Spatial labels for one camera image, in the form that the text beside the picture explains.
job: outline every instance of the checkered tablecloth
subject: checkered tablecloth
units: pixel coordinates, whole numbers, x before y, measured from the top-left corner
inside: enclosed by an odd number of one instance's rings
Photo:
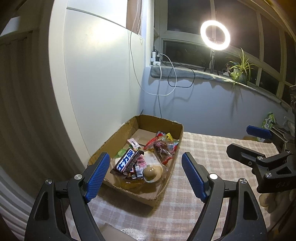
[[[214,172],[222,179],[237,181],[241,177],[246,178],[258,199],[257,181],[251,168],[230,159],[226,154],[226,148],[231,143],[253,149],[267,157],[278,154],[273,144],[184,132],[175,169],[158,205],[149,207],[102,185],[97,197],[89,203],[97,225],[100,227],[109,223],[117,229],[141,230],[147,235],[147,240],[186,240],[204,205],[195,197],[181,165],[182,154],[187,151],[199,164],[204,165],[208,172]],[[220,237],[227,206],[228,199],[224,199],[212,240]],[[268,227],[269,214],[263,208],[261,210]],[[79,240],[70,208],[66,211],[66,217],[72,237]]]

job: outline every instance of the blue gripper pad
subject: blue gripper pad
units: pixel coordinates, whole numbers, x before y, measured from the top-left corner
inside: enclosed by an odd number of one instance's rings
[[[255,126],[248,126],[247,133],[248,133],[248,135],[251,135],[254,137],[259,137],[262,139],[271,139],[272,138],[272,133],[270,130],[255,127]]]
[[[189,152],[182,155],[181,162],[195,196],[205,202],[210,194],[208,171],[203,165],[197,164]]]
[[[83,172],[86,194],[84,199],[89,203],[96,197],[110,165],[110,156],[103,152],[93,165]]]

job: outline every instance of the potted plant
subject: potted plant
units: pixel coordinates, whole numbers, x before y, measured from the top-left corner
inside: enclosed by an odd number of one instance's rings
[[[242,50],[242,55],[240,55],[238,53],[240,61],[241,61],[240,64],[238,62],[236,62],[235,60],[229,61],[229,63],[233,64],[233,66],[231,66],[229,68],[230,76],[235,81],[233,83],[233,86],[235,85],[236,82],[247,85],[247,82],[251,78],[251,69],[252,69],[251,66],[255,66],[255,64],[250,64],[248,62],[249,59],[247,59],[242,48],[241,48],[241,50]]]

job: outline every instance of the chocolate bar wrapper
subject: chocolate bar wrapper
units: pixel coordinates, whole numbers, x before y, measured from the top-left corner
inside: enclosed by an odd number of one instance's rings
[[[130,173],[128,174],[128,176],[126,177],[127,180],[139,180],[143,178],[143,171],[142,169],[139,167],[138,163],[136,162]]]
[[[136,152],[132,148],[127,149],[110,173],[117,176],[128,176],[133,165],[136,163],[141,154],[144,154],[141,150]]]

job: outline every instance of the spider plant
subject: spider plant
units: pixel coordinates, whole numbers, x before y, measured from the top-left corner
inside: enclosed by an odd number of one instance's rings
[[[250,64],[248,61],[249,59],[246,57],[243,49],[242,50],[242,55],[240,55],[238,52],[236,52],[239,55],[241,63],[237,63],[235,60],[229,61],[230,63],[234,64],[232,67],[229,69],[233,69],[233,72],[230,73],[231,78],[235,81],[233,83],[233,86],[235,85],[236,82],[244,75],[246,74],[247,81],[250,81],[251,78],[251,66],[255,66],[255,64]]]

